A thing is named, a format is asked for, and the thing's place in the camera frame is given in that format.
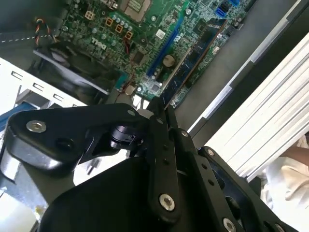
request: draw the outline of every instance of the sata port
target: sata port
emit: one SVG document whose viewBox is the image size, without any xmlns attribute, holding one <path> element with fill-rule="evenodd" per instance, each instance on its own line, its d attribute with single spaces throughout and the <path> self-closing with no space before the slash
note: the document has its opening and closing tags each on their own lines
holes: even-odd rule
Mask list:
<svg viewBox="0 0 309 232">
<path fill-rule="evenodd" d="M 218 6 L 218 8 L 216 9 L 215 13 L 216 15 L 218 15 L 219 17 L 226 17 L 226 14 L 229 10 L 229 5 L 226 3 L 222 3 L 220 4 L 220 6 Z"/>
</svg>

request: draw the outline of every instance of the bolt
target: bolt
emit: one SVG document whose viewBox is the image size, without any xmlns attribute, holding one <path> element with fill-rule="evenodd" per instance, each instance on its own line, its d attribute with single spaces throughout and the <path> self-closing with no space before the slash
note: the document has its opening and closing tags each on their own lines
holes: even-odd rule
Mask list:
<svg viewBox="0 0 309 232">
<path fill-rule="evenodd" d="M 182 131 L 182 135 L 183 135 L 184 137 L 188 137 L 188 133 L 185 132 L 185 131 Z"/>
<path fill-rule="evenodd" d="M 175 202 L 169 195 L 162 194 L 159 197 L 159 201 L 161 206 L 167 211 L 173 211 L 175 209 Z"/>
<path fill-rule="evenodd" d="M 281 227 L 281 225 L 275 224 L 275 226 L 277 227 L 277 229 L 279 230 L 279 232 L 285 232 L 284 229 Z"/>
<path fill-rule="evenodd" d="M 163 121 L 162 121 L 162 119 L 160 119 L 160 118 L 157 118 L 156 120 L 158 121 L 158 123 L 161 123 L 161 124 L 163 124 Z"/>
<path fill-rule="evenodd" d="M 135 113 L 132 110 L 127 111 L 130 115 L 135 116 Z"/>
<path fill-rule="evenodd" d="M 27 122 L 26 127 L 29 131 L 35 132 L 35 133 L 42 133 L 46 131 L 45 122 L 41 122 L 37 120 Z"/>
<path fill-rule="evenodd" d="M 209 155 L 214 156 L 214 152 L 213 152 L 212 150 L 207 149 L 206 152 L 207 152 Z"/>
<path fill-rule="evenodd" d="M 227 230 L 228 232 L 236 232 L 236 227 L 235 227 L 235 225 L 231 222 L 230 219 L 224 218 L 224 219 L 223 219 L 223 225 L 224 225 L 224 227 L 226 228 L 226 230 Z"/>
</svg>

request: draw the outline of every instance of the blue pcie slot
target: blue pcie slot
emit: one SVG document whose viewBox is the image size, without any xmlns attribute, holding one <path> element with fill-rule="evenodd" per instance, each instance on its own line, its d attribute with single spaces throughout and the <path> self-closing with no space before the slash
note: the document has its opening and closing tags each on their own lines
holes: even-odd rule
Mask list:
<svg viewBox="0 0 309 232">
<path fill-rule="evenodd" d="M 174 39 L 176 38 L 176 36 L 178 35 L 178 29 L 180 28 L 181 24 L 183 23 L 183 19 L 184 17 L 181 17 L 172 34 L 169 36 L 168 40 L 166 41 L 166 43 L 164 44 L 163 48 L 161 49 L 161 51 L 159 52 L 159 55 L 157 56 L 157 58 L 154 60 L 154 62 L 151 64 L 149 70 L 147 71 L 147 76 L 152 76 L 155 73 L 155 69 L 158 67 L 158 65 L 162 62 L 164 56 L 167 54 L 167 52 L 169 51 L 170 46 L 173 44 Z"/>
<path fill-rule="evenodd" d="M 238 5 L 239 5 L 239 0 L 229 0 L 229 2 L 230 2 L 233 6 L 238 6 Z"/>
<path fill-rule="evenodd" d="M 220 7 L 217 8 L 215 13 L 216 13 L 216 15 L 218 15 L 221 18 L 225 18 L 226 17 L 226 13 Z"/>
</svg>

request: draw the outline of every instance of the capacitor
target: capacitor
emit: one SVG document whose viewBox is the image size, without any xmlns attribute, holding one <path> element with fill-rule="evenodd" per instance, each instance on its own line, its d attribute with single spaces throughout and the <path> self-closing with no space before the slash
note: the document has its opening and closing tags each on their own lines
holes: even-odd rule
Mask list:
<svg viewBox="0 0 309 232">
<path fill-rule="evenodd" d="M 176 60 L 172 55 L 166 55 L 163 59 L 163 65 L 167 68 L 171 68 L 174 66 Z"/>
<path fill-rule="evenodd" d="M 192 13 L 192 10 L 190 9 L 190 8 L 187 8 L 186 10 L 185 10 L 185 14 L 186 15 L 190 15 Z"/>
</svg>

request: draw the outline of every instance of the white fabric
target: white fabric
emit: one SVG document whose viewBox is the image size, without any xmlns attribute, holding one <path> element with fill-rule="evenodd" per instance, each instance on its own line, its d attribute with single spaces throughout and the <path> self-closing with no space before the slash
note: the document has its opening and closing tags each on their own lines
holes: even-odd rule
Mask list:
<svg viewBox="0 0 309 232">
<path fill-rule="evenodd" d="M 296 146 L 309 148 L 305 136 Z M 261 199 L 285 223 L 309 232 L 309 169 L 288 157 L 277 158 L 266 168 L 267 183 Z"/>
</svg>

